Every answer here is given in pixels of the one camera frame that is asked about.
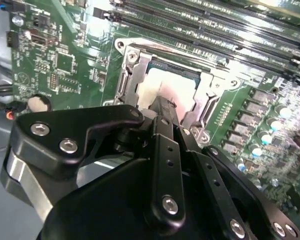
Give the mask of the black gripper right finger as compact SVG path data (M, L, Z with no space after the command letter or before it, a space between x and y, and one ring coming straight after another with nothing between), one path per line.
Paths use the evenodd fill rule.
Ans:
M297 226L230 160L213 146L200 149L192 133L180 126L176 106L164 100L181 155L203 185L211 210L209 230L216 240L300 240Z

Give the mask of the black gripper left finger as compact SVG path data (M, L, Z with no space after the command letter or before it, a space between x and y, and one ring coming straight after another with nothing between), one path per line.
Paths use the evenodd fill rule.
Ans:
M176 106L28 113L12 127L1 182L45 230L178 230L186 208Z

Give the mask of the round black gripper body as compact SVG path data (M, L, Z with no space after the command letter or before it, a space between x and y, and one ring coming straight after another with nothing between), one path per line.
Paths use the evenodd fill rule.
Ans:
M43 240L216 240L204 188L179 159L137 159L61 199Z

